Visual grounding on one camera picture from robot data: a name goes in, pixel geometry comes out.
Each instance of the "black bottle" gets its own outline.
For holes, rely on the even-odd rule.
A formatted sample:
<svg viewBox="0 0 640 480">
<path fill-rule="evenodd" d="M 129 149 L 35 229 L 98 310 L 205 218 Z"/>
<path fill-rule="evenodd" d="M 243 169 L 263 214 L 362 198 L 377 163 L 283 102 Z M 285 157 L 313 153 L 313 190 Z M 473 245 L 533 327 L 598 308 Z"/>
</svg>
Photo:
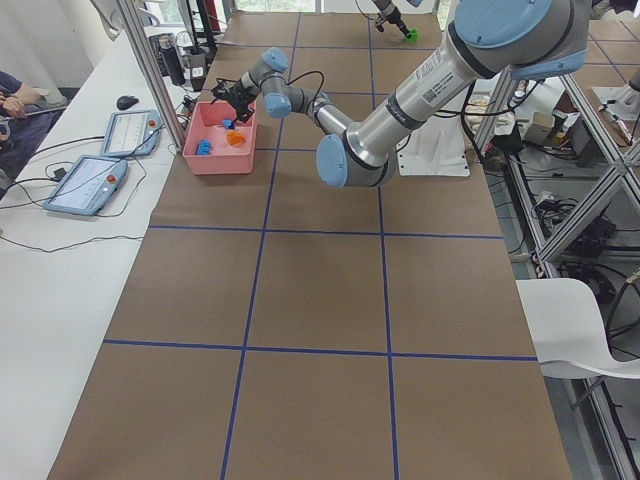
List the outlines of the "black bottle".
<svg viewBox="0 0 640 480">
<path fill-rule="evenodd" d="M 162 53 L 162 59 L 171 77 L 171 83 L 174 85 L 184 85 L 185 79 L 182 72 L 182 64 L 178 58 L 178 52 L 176 52 L 171 37 L 164 35 L 160 37 L 160 52 Z"/>
</svg>

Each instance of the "person's hand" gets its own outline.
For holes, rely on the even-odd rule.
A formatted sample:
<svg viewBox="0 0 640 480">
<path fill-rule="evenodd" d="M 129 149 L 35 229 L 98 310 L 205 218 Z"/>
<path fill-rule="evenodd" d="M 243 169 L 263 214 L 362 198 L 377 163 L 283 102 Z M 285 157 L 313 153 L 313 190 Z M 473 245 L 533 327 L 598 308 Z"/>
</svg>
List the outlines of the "person's hand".
<svg viewBox="0 0 640 480">
<path fill-rule="evenodd" d="M 27 112 L 24 110 L 24 102 L 17 97 L 3 97 L 4 101 L 0 104 L 13 118 L 27 118 Z"/>
</svg>

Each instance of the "green object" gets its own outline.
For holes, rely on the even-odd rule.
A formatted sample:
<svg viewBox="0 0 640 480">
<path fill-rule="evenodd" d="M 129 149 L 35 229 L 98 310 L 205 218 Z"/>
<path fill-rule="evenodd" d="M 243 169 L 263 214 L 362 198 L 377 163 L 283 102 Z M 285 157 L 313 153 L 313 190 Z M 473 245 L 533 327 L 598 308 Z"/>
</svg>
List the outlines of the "green object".
<svg viewBox="0 0 640 480">
<path fill-rule="evenodd" d="M 418 41 L 418 30 L 415 28 L 409 30 L 409 36 L 404 37 L 404 41 L 407 43 L 416 43 Z"/>
</svg>

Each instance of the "person's arm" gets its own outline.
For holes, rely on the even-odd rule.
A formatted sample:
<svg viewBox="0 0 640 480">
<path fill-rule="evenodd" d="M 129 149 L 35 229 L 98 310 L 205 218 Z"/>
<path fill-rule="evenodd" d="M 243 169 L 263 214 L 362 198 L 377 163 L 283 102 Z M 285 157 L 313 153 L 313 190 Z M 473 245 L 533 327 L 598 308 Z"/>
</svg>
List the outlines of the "person's arm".
<svg viewBox="0 0 640 480">
<path fill-rule="evenodd" d="M 13 118 L 25 118 L 25 105 L 32 105 L 38 100 L 40 100 L 40 94 L 23 82 L 20 88 L 10 96 L 0 95 L 0 106 Z"/>
</svg>

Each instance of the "person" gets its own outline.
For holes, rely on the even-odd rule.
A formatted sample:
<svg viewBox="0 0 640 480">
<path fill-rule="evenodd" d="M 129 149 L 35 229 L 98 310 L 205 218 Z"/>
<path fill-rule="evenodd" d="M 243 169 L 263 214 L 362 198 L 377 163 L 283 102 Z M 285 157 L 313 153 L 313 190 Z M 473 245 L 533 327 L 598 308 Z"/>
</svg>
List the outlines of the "person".
<svg viewBox="0 0 640 480">
<path fill-rule="evenodd" d="M 0 71 L 0 170 L 15 180 L 53 126 L 55 114 L 42 113 L 40 94 L 12 75 Z"/>
</svg>

